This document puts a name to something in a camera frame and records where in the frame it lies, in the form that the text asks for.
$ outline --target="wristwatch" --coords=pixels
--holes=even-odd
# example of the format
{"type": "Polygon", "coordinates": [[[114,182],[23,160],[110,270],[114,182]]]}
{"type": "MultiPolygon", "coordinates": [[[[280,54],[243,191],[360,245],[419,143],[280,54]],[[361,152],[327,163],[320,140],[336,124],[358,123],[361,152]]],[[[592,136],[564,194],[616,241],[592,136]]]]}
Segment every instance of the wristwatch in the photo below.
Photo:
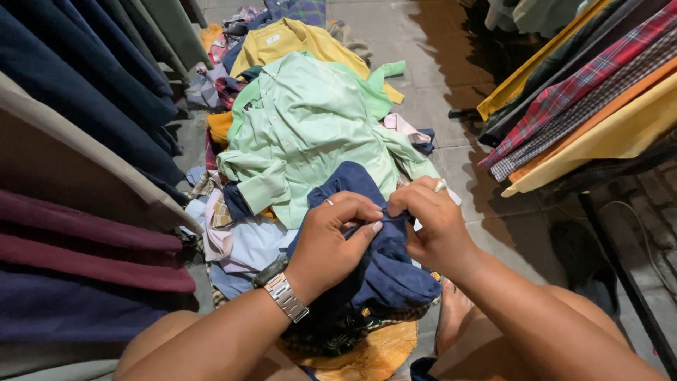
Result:
{"type": "Polygon", "coordinates": [[[287,265],[289,265],[289,258],[280,256],[252,279],[252,285],[254,288],[265,288],[289,319],[298,323],[305,315],[308,315],[309,311],[294,295],[284,276],[283,271],[287,265]]]}

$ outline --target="hand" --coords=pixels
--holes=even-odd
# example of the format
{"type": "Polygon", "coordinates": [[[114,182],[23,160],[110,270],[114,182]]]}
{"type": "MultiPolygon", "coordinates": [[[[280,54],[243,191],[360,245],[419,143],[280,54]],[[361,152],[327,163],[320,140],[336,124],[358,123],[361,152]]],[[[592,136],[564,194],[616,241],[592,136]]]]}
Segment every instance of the hand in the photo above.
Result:
{"type": "Polygon", "coordinates": [[[308,306],[323,292],[339,284],[355,270],[359,260],[383,227],[378,205],[369,198],[346,190],[308,211],[294,255],[284,276],[294,294],[308,306]],[[347,241],[342,231],[361,222],[347,241]]]}
{"type": "Polygon", "coordinates": [[[433,192],[439,179],[423,176],[390,195],[388,213],[397,216],[407,209],[423,226],[408,228],[407,253],[417,262],[454,281],[479,251],[470,238],[458,205],[446,190],[433,192]]]}

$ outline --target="mint green shirt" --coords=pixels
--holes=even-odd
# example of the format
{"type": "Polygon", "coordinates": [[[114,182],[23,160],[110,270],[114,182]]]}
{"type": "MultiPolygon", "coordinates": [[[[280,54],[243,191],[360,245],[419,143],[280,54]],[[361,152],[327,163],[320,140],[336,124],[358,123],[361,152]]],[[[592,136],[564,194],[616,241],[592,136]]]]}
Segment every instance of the mint green shirt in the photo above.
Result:
{"type": "Polygon", "coordinates": [[[387,64],[364,80],[337,62],[292,52],[263,67],[233,105],[228,151],[219,171],[238,188],[251,212],[272,205],[287,228],[299,228],[306,196],[344,161],[363,165],[387,199],[397,186],[398,158],[411,178],[439,177],[407,136],[379,122],[393,106],[383,78],[404,70],[387,64]]]}

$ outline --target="silver ring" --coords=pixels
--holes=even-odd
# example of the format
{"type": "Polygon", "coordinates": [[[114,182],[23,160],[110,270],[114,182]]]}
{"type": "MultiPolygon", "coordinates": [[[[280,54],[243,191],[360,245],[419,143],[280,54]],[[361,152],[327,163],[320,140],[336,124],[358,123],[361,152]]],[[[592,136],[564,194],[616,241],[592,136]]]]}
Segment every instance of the silver ring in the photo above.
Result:
{"type": "Polygon", "coordinates": [[[433,192],[439,192],[442,189],[446,188],[449,188],[449,186],[447,185],[447,180],[440,179],[437,181],[437,184],[435,185],[435,189],[433,189],[433,192]]]}

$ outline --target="watch face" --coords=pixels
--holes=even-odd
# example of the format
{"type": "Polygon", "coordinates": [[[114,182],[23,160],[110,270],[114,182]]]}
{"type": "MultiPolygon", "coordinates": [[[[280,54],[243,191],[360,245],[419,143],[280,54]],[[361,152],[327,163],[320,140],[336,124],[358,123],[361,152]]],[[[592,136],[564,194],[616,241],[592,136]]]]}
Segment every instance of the watch face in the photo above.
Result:
{"type": "Polygon", "coordinates": [[[280,256],[268,267],[264,268],[254,279],[252,279],[252,285],[254,288],[261,288],[265,286],[271,279],[276,277],[289,264],[289,258],[287,256],[280,256]]]}

